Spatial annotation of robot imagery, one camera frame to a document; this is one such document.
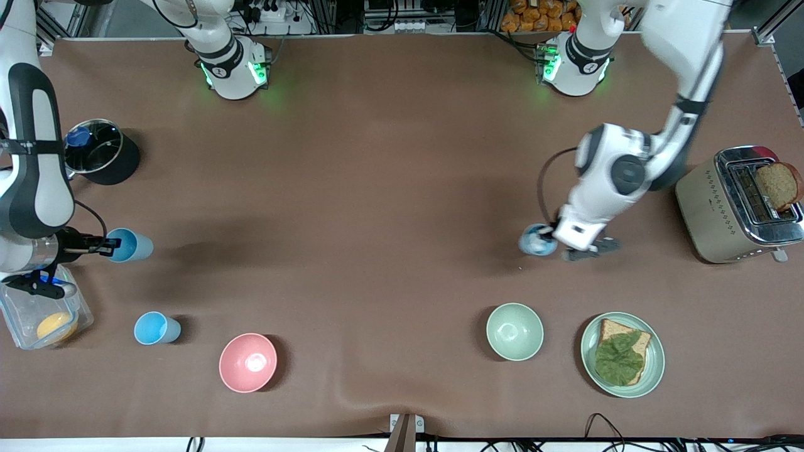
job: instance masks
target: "green bowl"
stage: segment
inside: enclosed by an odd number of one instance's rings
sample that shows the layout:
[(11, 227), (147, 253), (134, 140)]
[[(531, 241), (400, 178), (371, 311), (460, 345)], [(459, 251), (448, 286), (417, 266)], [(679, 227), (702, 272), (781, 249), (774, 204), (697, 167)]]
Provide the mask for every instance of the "green bowl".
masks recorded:
[(497, 306), (486, 322), (486, 337), (498, 355), (510, 361), (531, 358), (542, 347), (544, 327), (533, 309), (519, 303)]

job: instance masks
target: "pink bowl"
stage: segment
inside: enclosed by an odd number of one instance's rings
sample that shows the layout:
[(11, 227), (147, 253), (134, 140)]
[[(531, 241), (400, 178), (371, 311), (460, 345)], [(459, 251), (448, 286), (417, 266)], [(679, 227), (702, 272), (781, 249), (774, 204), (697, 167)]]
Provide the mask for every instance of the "pink bowl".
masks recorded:
[(239, 335), (220, 354), (218, 371), (234, 392), (254, 392), (265, 386), (277, 370), (277, 349), (257, 333)]

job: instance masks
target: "clear plastic container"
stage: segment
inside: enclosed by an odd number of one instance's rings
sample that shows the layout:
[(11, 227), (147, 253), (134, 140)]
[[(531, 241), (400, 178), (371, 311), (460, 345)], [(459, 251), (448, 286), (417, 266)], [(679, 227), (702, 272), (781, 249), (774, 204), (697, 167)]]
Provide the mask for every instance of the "clear plastic container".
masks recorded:
[(94, 318), (70, 270), (59, 265), (55, 278), (75, 286), (59, 300), (31, 295), (0, 285), (0, 308), (17, 347), (23, 350), (55, 345), (92, 325)]

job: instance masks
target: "toaster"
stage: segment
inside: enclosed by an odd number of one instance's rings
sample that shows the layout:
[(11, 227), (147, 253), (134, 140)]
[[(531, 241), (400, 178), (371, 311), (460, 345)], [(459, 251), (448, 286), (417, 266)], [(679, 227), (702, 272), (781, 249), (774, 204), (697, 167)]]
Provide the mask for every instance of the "toaster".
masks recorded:
[(801, 204), (777, 212), (757, 184), (757, 168), (776, 161), (766, 147), (733, 147), (676, 184), (684, 223), (703, 259), (727, 263), (771, 254), (783, 262), (787, 255), (782, 247), (804, 240)]

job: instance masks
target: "toaster slot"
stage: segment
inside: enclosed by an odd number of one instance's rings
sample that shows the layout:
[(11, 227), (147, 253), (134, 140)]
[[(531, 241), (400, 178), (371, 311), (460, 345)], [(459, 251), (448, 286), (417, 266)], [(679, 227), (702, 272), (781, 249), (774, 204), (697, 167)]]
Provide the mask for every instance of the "toaster slot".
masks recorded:
[(798, 222), (801, 219), (801, 212), (797, 204), (786, 211), (777, 212), (762, 193), (755, 174), (758, 168), (770, 163), (770, 161), (753, 161), (730, 165), (728, 172), (739, 189), (740, 201), (754, 224)]

